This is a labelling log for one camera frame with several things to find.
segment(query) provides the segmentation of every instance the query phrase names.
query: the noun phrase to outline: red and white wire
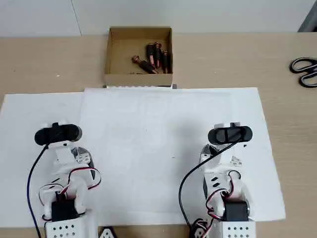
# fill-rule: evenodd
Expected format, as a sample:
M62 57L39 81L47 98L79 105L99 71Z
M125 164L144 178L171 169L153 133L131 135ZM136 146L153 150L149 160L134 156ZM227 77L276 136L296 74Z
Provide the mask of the red and white wire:
M76 172L76 171L81 171L81 170L96 171L96 172L99 174L99 178L100 178L99 181L98 181L96 184L94 184L94 185L88 187L88 190L97 187L97 186L101 183L101 174L100 174L100 172L99 172L97 169L95 169L95 168L90 168L90 167L76 168L76 169L73 169L73 170L71 170L71 171L69 172L67 185L63 188L63 190L60 192L60 194L64 194L64 193L68 190L68 188L69 188L69 186L70 186L70 177L71 177L71 175L72 175L74 172Z
M224 192L224 191L229 192L226 188L219 188L219 189L215 190L215 191L208 197L208 199L206 200L207 214L208 214L209 216L211 216L212 218L217 219L217 220L222 220L222 217L219 217L219 216L213 214L212 212L214 212L214 209L213 209L212 207L209 207L209 206L208 206L208 203L211 201L211 199L214 197L215 194L217 194L217 193L219 193L219 192Z
M48 184L45 184L43 185L42 187L40 187L39 189L39 192L38 192L38 196L39 196L39 200L41 202L41 204L44 206L44 203L43 203L43 200L41 199L41 190L44 188L44 187L47 187L47 186L50 186L49 189L52 189L54 188L55 186L59 186L61 189L60 191L62 191L64 189L64 186L62 186L61 184L59 183L48 183Z
M213 222L213 219L210 221L210 225L209 225L208 228L205 230L205 232L203 233L203 235L202 235L201 238L206 238L206 236L208 235L208 233L211 231L212 222Z

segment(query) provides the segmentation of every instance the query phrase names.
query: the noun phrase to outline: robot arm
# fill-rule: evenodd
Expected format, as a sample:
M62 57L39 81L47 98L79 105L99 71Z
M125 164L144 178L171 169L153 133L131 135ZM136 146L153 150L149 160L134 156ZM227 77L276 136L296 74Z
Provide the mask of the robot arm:
M252 131L240 123L218 124L208 137L210 144L200 154L200 163L214 157L201 166L207 219L192 225L192 237L255 238L255 222L249 219L252 199L243 183L243 160L235 156L235 150L251 140ZM235 146L218 154L237 141Z

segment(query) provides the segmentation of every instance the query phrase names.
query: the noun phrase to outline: cardboard box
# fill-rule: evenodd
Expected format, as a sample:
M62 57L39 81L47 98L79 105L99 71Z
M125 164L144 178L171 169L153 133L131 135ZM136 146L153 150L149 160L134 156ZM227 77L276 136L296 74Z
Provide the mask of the cardboard box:
M171 73L148 74L132 62L137 55L147 61L146 45L158 41L171 55ZM105 81L108 86L171 86L172 29L170 27L110 27L106 51Z

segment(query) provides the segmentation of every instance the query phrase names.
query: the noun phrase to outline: white 3d-printed part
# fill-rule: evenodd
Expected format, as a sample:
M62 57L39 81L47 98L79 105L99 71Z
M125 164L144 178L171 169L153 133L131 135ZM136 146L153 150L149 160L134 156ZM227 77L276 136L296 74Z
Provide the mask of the white 3d-printed part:
M83 154L77 155L76 158L75 158L75 160L76 160L78 163L89 164L89 163L90 163L89 153L83 153Z
M105 228L99 238L114 238L110 229Z
M207 238L256 238L256 223L215 222Z
M85 219L79 217L72 220L46 223L47 238L86 238Z
M91 210L79 218L47 222L46 238L98 238L98 225Z

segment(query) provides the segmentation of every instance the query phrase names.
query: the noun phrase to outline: scissors handle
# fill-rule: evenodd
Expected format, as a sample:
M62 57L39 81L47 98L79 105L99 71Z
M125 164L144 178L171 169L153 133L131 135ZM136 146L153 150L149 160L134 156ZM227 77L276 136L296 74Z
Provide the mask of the scissors handle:
M300 85L302 85L303 87L305 88L317 88L317 83L313 83L313 84L310 84L310 83L306 83L306 79L308 78L312 78L314 76L317 76L317 71L315 72L312 72L312 73L309 73L309 74L306 74L302 77L299 78L299 83Z
M305 66L305 67L302 67L302 68L297 68L296 67L296 64L298 62L310 62L311 65L309 66ZM314 71L314 69L317 68L317 60L316 59L313 59L311 57L301 57L301 58L298 58L298 59L295 59L294 61L292 61L289 65L289 70L292 72L292 73L303 73L303 72L311 72L311 71Z

